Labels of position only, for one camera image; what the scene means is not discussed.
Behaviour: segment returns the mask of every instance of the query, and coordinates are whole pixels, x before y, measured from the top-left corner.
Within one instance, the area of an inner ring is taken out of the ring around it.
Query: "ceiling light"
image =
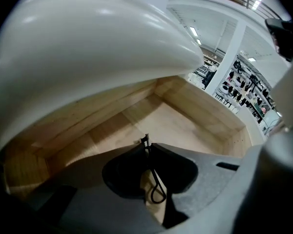
[[[255,3],[253,4],[252,10],[256,10],[257,7],[259,6],[261,0],[256,0]]]
[[[194,34],[194,36],[196,36],[196,37],[198,36],[198,35],[197,35],[197,33],[196,33],[196,30],[195,30],[195,28],[193,28],[193,27],[190,27],[190,30],[192,31],[192,33]]]

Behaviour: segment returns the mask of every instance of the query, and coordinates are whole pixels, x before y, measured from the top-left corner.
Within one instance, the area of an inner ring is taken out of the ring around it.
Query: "black wire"
[[[155,182],[156,182],[156,185],[154,186],[154,188],[153,188],[153,190],[151,192],[151,200],[152,200],[152,202],[154,204],[160,204],[160,203],[163,203],[166,200],[167,196],[166,196],[166,194],[165,194],[165,192],[164,192],[164,190],[163,190],[163,188],[161,186],[161,183],[159,182],[159,180],[158,180],[158,178],[156,176],[156,173],[155,173],[154,169],[151,169],[151,172],[152,172],[152,175],[153,175],[153,177],[155,179]],[[154,200],[154,192],[156,191],[156,188],[158,186],[161,188],[161,191],[162,191],[162,194],[163,194],[163,199],[161,201],[155,201]]]
[[[167,196],[166,196],[166,194],[164,192],[164,189],[162,188],[161,183],[160,183],[160,181],[159,181],[159,179],[158,179],[158,177],[157,177],[157,175],[155,173],[155,170],[154,170],[154,168],[152,166],[152,162],[150,161],[152,155],[151,155],[151,147],[150,147],[149,141],[148,141],[148,134],[146,134],[146,137],[143,138],[143,139],[141,139],[141,141],[143,141],[143,142],[146,141],[146,144],[147,144],[146,148],[147,148],[147,151],[148,151],[148,154],[149,154],[149,157],[148,157],[148,160],[149,160],[149,168],[150,168],[150,170],[152,172],[152,175],[153,175],[154,180],[155,180],[155,183],[156,183],[156,185],[154,186],[154,188],[152,189],[152,192],[151,192],[151,201],[154,204],[160,204],[160,203],[163,203],[166,200]],[[156,188],[158,186],[160,187],[160,189],[162,191],[162,195],[163,195],[163,199],[161,201],[155,201],[154,200],[154,193],[155,193]]]

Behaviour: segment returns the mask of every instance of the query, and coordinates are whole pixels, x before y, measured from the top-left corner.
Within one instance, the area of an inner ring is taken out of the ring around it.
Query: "white ceiling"
[[[202,47],[210,50],[215,50],[217,47],[223,52],[227,51],[237,24],[236,20],[216,11],[197,6],[174,5],[168,10],[181,22],[191,36],[193,34],[189,28],[194,27],[196,29]],[[225,30],[220,39],[224,25]],[[256,62],[251,64],[265,77],[271,87],[275,86],[288,69],[275,49],[248,27],[240,49],[249,58],[256,59]]]
[[[227,51],[236,26],[236,21],[234,19],[209,9],[187,5],[178,5],[168,10],[183,24],[183,26],[187,27],[191,35],[192,33],[189,27],[194,27],[202,44],[212,49],[215,49],[225,24],[226,28],[218,48],[224,52]]]

